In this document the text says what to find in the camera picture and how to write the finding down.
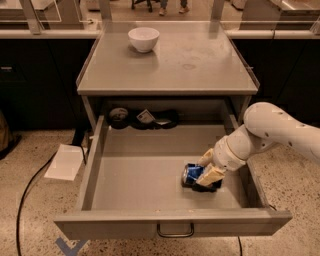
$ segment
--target paper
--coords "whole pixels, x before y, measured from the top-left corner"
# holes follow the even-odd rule
[[[82,161],[83,153],[80,147],[61,144],[44,177],[72,181]]]

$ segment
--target blue can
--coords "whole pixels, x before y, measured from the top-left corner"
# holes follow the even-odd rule
[[[182,175],[182,182],[185,185],[193,185],[204,171],[204,167],[197,164],[187,164]]]

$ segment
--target drawer handle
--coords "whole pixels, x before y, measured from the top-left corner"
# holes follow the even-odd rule
[[[158,232],[158,235],[163,238],[185,238],[185,237],[193,236],[194,225],[193,223],[190,223],[190,232],[187,234],[163,234],[160,230],[160,224],[157,224],[157,232]]]

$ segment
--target speckled floor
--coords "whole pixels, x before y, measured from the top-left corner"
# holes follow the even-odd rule
[[[0,248],[6,256],[17,255],[16,215],[25,186],[73,137],[71,130],[20,134],[20,144],[0,161]],[[293,219],[273,236],[241,237],[243,255],[319,255],[320,166],[281,145],[252,160],[269,203],[290,210]],[[74,208],[83,171],[84,165],[75,181],[61,181],[43,178],[44,170],[34,181],[21,215],[22,255],[240,255],[236,237],[69,241],[53,218]]]

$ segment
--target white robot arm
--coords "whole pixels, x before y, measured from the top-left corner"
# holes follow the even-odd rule
[[[274,143],[287,145],[320,164],[320,129],[303,124],[270,103],[256,103],[245,112],[244,124],[219,140],[211,162],[222,170],[235,171],[248,158]]]

